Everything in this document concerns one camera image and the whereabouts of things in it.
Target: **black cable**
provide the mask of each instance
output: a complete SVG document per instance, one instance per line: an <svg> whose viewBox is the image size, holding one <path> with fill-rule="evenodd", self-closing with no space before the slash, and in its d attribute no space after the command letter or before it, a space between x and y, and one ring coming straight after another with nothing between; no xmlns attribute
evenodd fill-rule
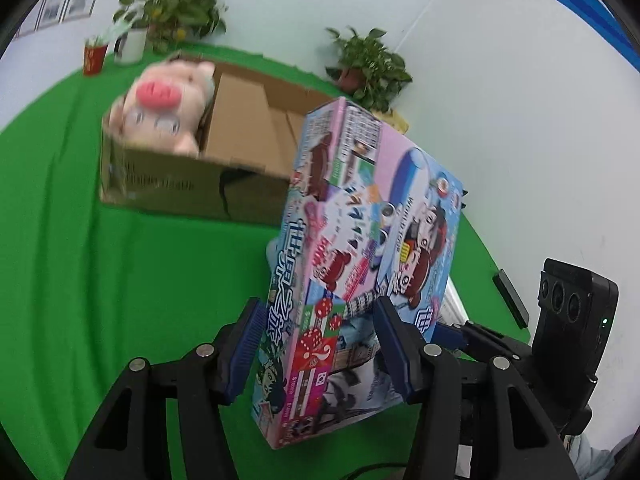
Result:
<svg viewBox="0 0 640 480"><path fill-rule="evenodd" d="M368 473L369 471L374 471L375 469L382 469L385 467L393 467L396 469L400 469L400 468L406 467L406 464L403 462L381 462L378 464L370 464L370 465L366 465L361 468L358 468L356 469L356 471L348 473L347 475L340 478L340 480L355 480L361 474Z"/></svg>

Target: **cardboard flap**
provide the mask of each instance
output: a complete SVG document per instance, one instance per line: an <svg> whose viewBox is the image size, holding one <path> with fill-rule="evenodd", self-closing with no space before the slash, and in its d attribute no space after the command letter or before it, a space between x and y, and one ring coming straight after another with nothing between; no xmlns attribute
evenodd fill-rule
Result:
<svg viewBox="0 0 640 480"><path fill-rule="evenodd" d="M296 160L296 152L298 151L298 143L293 137L293 132L287 120L287 113L282 110L271 109L271 121L276 131L278 146L280 149L280 158L282 167L280 171L289 176L291 174L293 163Z"/></svg>
<svg viewBox="0 0 640 480"><path fill-rule="evenodd" d="M261 84L223 74L205 146L206 158L287 178L280 143Z"/></svg>
<svg viewBox="0 0 640 480"><path fill-rule="evenodd" d="M297 114L289 110L287 112L287 119L289 120L289 127L291 128L297 147L300 143L300 137L302 136L302 127L305 125L305 117L302 114Z"/></svg>

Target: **board game box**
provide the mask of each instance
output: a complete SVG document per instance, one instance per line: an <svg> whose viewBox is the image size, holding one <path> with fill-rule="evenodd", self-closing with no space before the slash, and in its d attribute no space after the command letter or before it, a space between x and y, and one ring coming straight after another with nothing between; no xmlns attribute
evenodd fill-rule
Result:
<svg viewBox="0 0 640 480"><path fill-rule="evenodd" d="M345 98L306 117L254 386L253 416L271 447L401 401L372 304L387 295L430 340L461 198L459 180Z"/></svg>

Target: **green backdrop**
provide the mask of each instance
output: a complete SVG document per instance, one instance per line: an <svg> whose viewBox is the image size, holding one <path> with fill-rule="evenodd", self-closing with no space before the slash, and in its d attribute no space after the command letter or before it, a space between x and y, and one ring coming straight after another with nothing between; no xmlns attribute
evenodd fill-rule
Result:
<svg viewBox="0 0 640 480"><path fill-rule="evenodd" d="M261 56L197 50L337 94L316 76ZM275 229L143 214L97 199L100 117L158 59L146 54L128 68L108 59L99 76L74 73L0 135L0 422L39 480L63 477L132 357L181 357L268 288L264 249ZM463 218L451 275L469 316L527 341L491 281L496 270ZM407 406L272 451L250 418L251 389L222 409L241 479L337 479L408 456L417 411ZM175 406L168 409L180 478Z"/></svg>

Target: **stuffed animal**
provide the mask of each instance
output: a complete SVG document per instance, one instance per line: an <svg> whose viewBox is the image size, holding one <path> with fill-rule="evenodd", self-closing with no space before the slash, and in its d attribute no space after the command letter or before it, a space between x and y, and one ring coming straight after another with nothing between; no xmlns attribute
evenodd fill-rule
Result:
<svg viewBox="0 0 640 480"><path fill-rule="evenodd" d="M194 133L213 99L215 68L184 60L148 66L111 106L112 134L130 146L197 156Z"/></svg>

